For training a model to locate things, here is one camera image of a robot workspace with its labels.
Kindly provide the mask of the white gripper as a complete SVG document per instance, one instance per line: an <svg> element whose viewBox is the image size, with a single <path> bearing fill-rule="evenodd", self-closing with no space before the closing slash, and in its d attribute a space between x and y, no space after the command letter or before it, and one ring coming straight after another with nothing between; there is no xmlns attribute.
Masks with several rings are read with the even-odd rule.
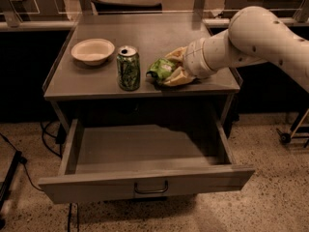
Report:
<svg viewBox="0 0 309 232"><path fill-rule="evenodd" d="M165 55L165 58L171 62L183 62L183 67L176 68L169 77L164 79L164 86L180 86L191 83L195 77L204 79L215 74L204 57L205 40L201 38L191 42L187 48L178 47Z"/></svg>

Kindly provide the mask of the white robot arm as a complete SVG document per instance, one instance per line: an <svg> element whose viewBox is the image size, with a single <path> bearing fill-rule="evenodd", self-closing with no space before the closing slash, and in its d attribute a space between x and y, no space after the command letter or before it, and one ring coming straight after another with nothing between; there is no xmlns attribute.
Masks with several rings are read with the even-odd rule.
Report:
<svg viewBox="0 0 309 232"><path fill-rule="evenodd" d="M163 80L166 86L204 79L224 68L270 62L309 91L309 41L262 7L238 11L227 30L177 48L167 58L181 65Z"/></svg>

